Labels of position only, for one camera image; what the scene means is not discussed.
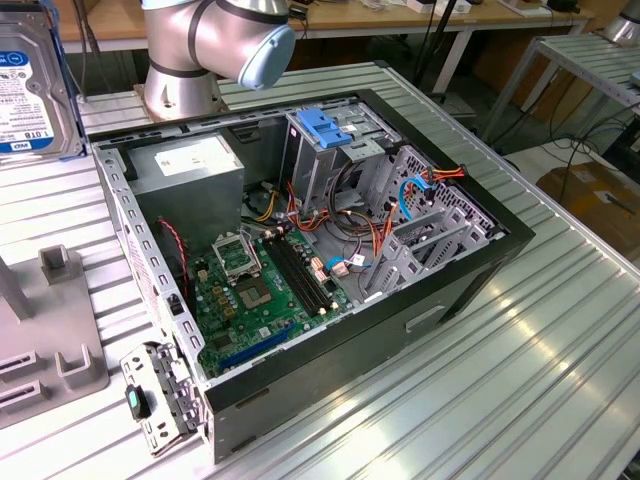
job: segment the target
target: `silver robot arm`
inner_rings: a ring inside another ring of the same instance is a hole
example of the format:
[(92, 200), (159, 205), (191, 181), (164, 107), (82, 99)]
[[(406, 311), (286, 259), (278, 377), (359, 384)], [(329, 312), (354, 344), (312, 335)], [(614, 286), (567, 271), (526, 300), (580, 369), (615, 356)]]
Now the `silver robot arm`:
[(162, 119), (220, 110), (215, 74), (269, 88), (295, 44), (285, 0), (143, 0), (150, 68), (147, 108)]
[(629, 0), (620, 15), (613, 20), (603, 35), (623, 47), (634, 47), (640, 43), (640, 0)]

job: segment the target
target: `gray stand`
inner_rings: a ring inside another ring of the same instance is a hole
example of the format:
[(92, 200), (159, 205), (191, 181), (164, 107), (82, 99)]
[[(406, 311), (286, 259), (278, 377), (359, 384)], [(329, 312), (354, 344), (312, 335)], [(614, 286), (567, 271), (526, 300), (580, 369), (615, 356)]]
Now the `gray stand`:
[(64, 246), (0, 258), (0, 428), (109, 383), (82, 260)]

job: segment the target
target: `green motherboard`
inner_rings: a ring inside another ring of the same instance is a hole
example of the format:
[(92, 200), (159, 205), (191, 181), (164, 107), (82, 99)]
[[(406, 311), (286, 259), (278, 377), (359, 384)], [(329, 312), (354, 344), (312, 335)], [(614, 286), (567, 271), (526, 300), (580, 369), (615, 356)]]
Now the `green motherboard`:
[[(301, 264), (305, 264), (304, 268), (318, 284), (308, 265), (308, 259), (314, 253), (302, 235), (297, 231), (290, 232), (284, 241), (295, 249)], [(333, 308), (326, 309), (323, 314), (310, 315), (267, 253), (263, 240), (254, 239), (250, 244), (262, 271), (259, 276), (240, 278), (233, 285), (213, 249), (210, 254), (189, 261), (190, 269), (196, 273), (196, 322), (206, 343), (199, 360), (211, 377), (351, 308), (344, 291), (330, 281), (320, 288), (330, 298)], [(237, 246), (227, 247), (221, 253), (227, 269), (247, 262), (246, 252)]]

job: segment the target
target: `red cable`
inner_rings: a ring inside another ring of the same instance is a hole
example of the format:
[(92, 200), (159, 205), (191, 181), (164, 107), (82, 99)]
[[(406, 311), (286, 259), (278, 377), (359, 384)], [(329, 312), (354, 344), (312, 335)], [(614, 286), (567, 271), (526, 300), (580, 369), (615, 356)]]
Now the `red cable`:
[(188, 281), (187, 281), (187, 257), (184, 254), (184, 245), (182, 244), (182, 239), (180, 238), (180, 235), (178, 235), (178, 232), (176, 232), (175, 228), (173, 228), (169, 222), (167, 222), (166, 220), (163, 220), (161, 218), (158, 219), (158, 222), (160, 222), (162, 225), (164, 225), (165, 227), (167, 227), (167, 230), (169, 230), (171, 232), (171, 235), (173, 235), (173, 238), (175, 239), (176, 243), (178, 244), (178, 250), (180, 250), (180, 260), (182, 260), (182, 271), (184, 274), (184, 297), (185, 299), (187, 298), (187, 285), (188, 285)]

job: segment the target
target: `wd hard drive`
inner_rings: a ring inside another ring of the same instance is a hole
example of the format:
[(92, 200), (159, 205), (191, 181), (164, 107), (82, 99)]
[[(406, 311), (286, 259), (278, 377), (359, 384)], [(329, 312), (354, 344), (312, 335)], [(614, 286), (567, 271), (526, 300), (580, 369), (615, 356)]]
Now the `wd hard drive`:
[(86, 154), (54, 16), (0, 2), (0, 166)]

